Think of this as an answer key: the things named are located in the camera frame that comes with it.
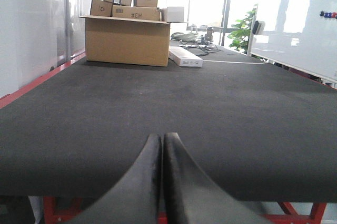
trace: white wall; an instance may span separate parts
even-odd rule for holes
[[[78,16],[89,13],[91,0],[71,3],[67,23],[65,0],[0,0],[0,97],[65,62],[67,51],[84,48]]]
[[[0,0],[0,98],[18,89],[13,0]]]

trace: black felt mat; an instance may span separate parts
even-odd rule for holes
[[[178,132],[237,199],[337,202],[336,101],[335,90],[270,64],[83,59],[0,110],[0,195],[100,195],[148,134]]]

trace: stack of boxes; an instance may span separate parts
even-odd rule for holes
[[[170,24],[157,0],[92,0],[85,18],[88,61],[167,66]]]
[[[92,0],[90,15],[159,21],[157,0]]]

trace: cable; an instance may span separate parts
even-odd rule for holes
[[[209,53],[215,53],[215,52],[222,52],[221,49],[219,49],[215,44],[213,44],[213,48],[210,45],[206,45],[205,41],[203,40],[195,40],[191,42],[185,42],[183,43],[182,41],[179,41],[182,44],[182,48],[186,50],[190,49],[199,49],[203,53],[202,54],[195,54],[196,56],[206,56]]]

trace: white box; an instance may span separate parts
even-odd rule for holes
[[[169,59],[175,61],[175,63],[179,66],[202,67],[202,59],[186,49],[177,46],[170,46],[168,51]]]
[[[164,22],[179,23],[184,21],[184,7],[167,7],[162,9]]]

